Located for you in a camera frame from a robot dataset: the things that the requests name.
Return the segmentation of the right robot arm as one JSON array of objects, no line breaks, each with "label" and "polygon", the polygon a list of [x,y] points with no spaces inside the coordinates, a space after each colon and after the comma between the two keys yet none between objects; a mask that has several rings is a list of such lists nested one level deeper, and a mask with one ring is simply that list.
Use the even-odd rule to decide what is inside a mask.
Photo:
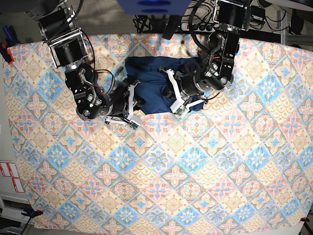
[{"label": "right robot arm", "polygon": [[106,123],[123,123],[136,130],[141,119],[134,110],[143,103],[134,90],[139,81],[115,85],[113,76],[107,91],[98,86],[99,71],[88,62],[85,42],[89,38],[76,20],[79,11],[65,0],[57,1],[56,8],[39,19],[38,25],[55,67],[65,70],[65,83],[73,94],[77,115],[82,120],[103,116]]}]

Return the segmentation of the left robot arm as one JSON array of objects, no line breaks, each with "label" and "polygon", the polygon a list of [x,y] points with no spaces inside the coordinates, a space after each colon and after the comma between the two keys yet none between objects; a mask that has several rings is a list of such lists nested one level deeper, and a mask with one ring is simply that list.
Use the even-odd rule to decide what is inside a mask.
[{"label": "left robot arm", "polygon": [[208,36],[206,44],[202,44],[193,27],[193,17],[201,4],[200,0],[194,5],[188,26],[192,39],[205,54],[204,60],[201,63],[189,60],[184,65],[184,72],[160,68],[169,79],[165,95],[175,100],[170,110],[181,117],[191,107],[209,101],[204,97],[207,91],[222,91],[232,85],[234,58],[239,50],[239,32],[248,31],[250,24],[250,1],[217,0],[213,12],[214,32]]}]

